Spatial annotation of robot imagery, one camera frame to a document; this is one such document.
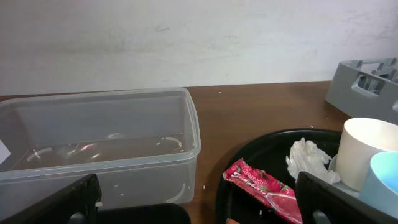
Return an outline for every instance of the blue cup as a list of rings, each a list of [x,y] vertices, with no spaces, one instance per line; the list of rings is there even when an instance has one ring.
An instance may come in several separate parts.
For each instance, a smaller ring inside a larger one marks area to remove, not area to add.
[[[359,199],[398,218],[398,152],[372,156]]]

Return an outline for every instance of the white cup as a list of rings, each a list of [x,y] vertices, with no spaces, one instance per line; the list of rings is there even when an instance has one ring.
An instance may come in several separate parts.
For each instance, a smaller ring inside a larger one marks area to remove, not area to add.
[[[344,123],[336,162],[341,181],[361,191],[373,155],[398,151],[398,126],[371,118]]]

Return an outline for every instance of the brown tabletop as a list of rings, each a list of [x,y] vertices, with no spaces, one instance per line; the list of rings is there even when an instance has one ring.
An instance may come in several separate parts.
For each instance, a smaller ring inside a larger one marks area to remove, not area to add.
[[[183,205],[193,224],[215,223],[221,174],[249,141],[282,129],[343,129],[349,117],[324,101],[329,85],[306,82],[188,88],[201,135],[195,196]],[[0,101],[15,97],[22,96],[0,96]]]

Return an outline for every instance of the pink snack package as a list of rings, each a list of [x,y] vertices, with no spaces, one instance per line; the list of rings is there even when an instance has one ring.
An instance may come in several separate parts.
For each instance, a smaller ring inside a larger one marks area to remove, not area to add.
[[[291,223],[303,223],[294,190],[263,170],[253,169],[243,158],[223,173],[230,181]]]

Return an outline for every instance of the crumpled tissue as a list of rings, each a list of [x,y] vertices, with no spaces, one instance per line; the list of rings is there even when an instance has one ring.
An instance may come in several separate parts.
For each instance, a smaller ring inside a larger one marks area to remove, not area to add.
[[[329,184],[339,182],[338,173],[329,172],[324,166],[330,160],[331,157],[317,148],[314,142],[302,138],[290,148],[290,157],[286,157],[287,171],[295,180],[299,177],[299,172],[305,171]]]

